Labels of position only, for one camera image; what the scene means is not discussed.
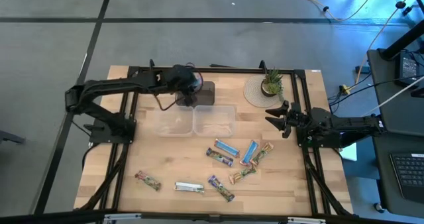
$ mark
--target floor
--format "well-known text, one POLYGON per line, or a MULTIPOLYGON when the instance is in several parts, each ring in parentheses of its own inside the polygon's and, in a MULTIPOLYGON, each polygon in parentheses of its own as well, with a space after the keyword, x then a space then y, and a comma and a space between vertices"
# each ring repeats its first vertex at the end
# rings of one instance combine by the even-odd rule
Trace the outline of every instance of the floor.
MULTIPOLYGON (((340 18, 363 3, 319 1, 340 18)), ((370 0, 347 23, 329 24, 320 9, 304 0, 110 0, 104 13, 103 0, 0 0, 0 130, 27 139, 24 145, 3 142, 0 146, 0 216, 32 211, 64 117, 64 91, 75 84, 82 64, 89 65, 86 79, 98 80, 106 77, 110 65, 147 65, 150 58, 161 66, 193 62, 197 66, 214 63, 250 68, 265 60, 270 67, 322 70, 327 95, 332 96, 340 84, 354 82, 354 67, 362 61, 396 1, 370 0), (109 20, 99 30, 100 24, 96 26, 92 19, 99 14, 101 18, 124 19, 109 20), (161 23, 133 18, 187 19, 161 23), (218 19, 195 23, 190 18, 222 18, 221 22, 232 23, 216 23, 218 19), (236 23, 225 18, 281 20, 236 23)), ((422 18, 419 9, 408 17, 398 11, 373 48, 389 46, 409 30, 411 21, 422 18)), ((376 104, 375 93, 368 89, 341 103, 337 115, 361 115, 376 104)), ((91 122, 84 116, 74 120, 91 122)), ((87 143, 87 136, 72 127, 47 212, 72 209, 87 143)), ((372 204, 379 199, 374 180, 349 177, 348 186, 354 212, 361 217, 424 223, 423 219, 375 212, 372 204)))

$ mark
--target desk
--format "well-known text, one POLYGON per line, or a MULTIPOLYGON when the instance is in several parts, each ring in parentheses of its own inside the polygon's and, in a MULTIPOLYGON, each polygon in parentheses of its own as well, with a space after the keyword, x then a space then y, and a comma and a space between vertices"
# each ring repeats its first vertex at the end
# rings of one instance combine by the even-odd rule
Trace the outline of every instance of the desk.
MULTIPOLYGON (((377 50, 368 51, 368 60, 374 83, 394 79, 395 62, 381 59, 377 50)), ((379 85, 376 87, 379 103, 399 90, 401 87, 393 83, 379 85)), ((412 132, 420 132, 420 129, 423 129, 422 120, 419 121, 419 119, 424 119, 423 107, 424 99, 412 98, 409 92, 404 92, 381 107, 380 111, 385 126, 390 126, 388 127, 389 131, 396 132, 403 126, 411 127, 412 132), (411 111, 415 112, 414 117, 412 117, 411 111)), ((424 217, 424 204, 406 200, 401 196, 389 157, 393 152, 418 152, 420 150, 424 152, 424 137, 386 133, 381 137, 373 138, 373 141, 380 171, 379 191, 382 205, 394 214, 424 217)))
MULTIPOLYGON (((111 66, 108 79, 124 78, 127 66, 111 66)), ((216 105, 233 105, 236 109, 236 132, 224 142, 239 148, 242 154, 250 140, 263 145, 269 141, 274 150, 260 163, 258 173, 231 185, 228 175, 243 168, 235 160, 232 168, 209 157, 205 151, 213 147, 214 138, 164 138, 157 137, 152 130, 152 114, 157 103, 151 95, 140 95, 136 110, 137 128, 134 142, 130 145, 125 177, 120 195, 119 211, 155 213, 220 213, 237 215, 311 215, 305 168, 301 149, 294 134, 283 139, 264 117, 265 109, 253 107, 243 95, 246 80, 252 74, 203 73, 204 79, 215 82, 216 105), (155 192, 147 185, 137 182, 134 174, 145 171, 159 182, 162 189, 155 192), (234 201, 227 203, 208 183, 212 174, 235 194, 234 201), (174 182, 193 182, 205 186, 205 194, 176 192, 174 182)), ((312 107, 328 109, 327 94, 320 71, 306 71, 306 81, 312 107)), ((293 88, 289 76, 282 78, 285 99, 293 101, 293 88)), ((300 81, 298 89, 302 109, 305 109, 300 81)), ((122 95, 108 95, 101 105, 117 112, 122 95)), ((171 103, 172 95, 160 95, 162 104, 171 103)), ((110 144, 100 144, 87 156, 79 184, 75 207, 87 202, 103 181, 107 169, 110 144)), ((321 149, 321 159, 326 183, 344 208, 352 212, 343 165, 331 149, 321 149)), ((113 184, 107 207, 111 205, 113 184)), ((322 213, 322 201, 315 185, 317 205, 322 213)))

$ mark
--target potted plant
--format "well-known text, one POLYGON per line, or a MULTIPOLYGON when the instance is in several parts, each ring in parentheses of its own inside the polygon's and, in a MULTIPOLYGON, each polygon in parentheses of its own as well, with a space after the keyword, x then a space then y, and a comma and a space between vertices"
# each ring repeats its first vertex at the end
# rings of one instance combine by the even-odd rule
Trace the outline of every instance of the potted plant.
POLYGON ((277 94, 280 94, 282 96, 282 77, 283 75, 279 75, 278 70, 275 68, 266 71, 265 79, 262 81, 261 84, 262 94, 264 94, 266 97, 273 97, 277 94))

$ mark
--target purple snack bar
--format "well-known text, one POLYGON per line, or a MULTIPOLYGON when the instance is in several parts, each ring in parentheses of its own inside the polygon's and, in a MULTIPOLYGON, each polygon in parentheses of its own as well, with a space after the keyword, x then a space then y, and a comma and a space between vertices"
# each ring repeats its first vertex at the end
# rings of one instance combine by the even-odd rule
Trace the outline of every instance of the purple snack bar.
POLYGON ((230 167, 233 165, 233 162, 234 162, 232 158, 225 156, 224 154, 221 154, 220 152, 214 151, 211 148, 207 149, 206 155, 230 167))
POLYGON ((215 175, 212 175, 207 182, 209 182, 228 202, 234 199, 234 194, 224 188, 223 184, 217 179, 217 177, 215 177, 215 175))

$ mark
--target chair leg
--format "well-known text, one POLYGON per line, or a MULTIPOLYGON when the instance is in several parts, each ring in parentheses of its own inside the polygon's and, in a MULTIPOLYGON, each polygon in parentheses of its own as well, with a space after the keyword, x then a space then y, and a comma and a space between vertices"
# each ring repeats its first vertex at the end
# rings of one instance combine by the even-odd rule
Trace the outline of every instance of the chair leg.
POLYGON ((19 137, 17 135, 13 135, 11 133, 5 132, 5 131, 0 131, 0 142, 1 141, 12 141, 15 142, 17 144, 22 144, 25 142, 25 139, 22 137, 19 137))

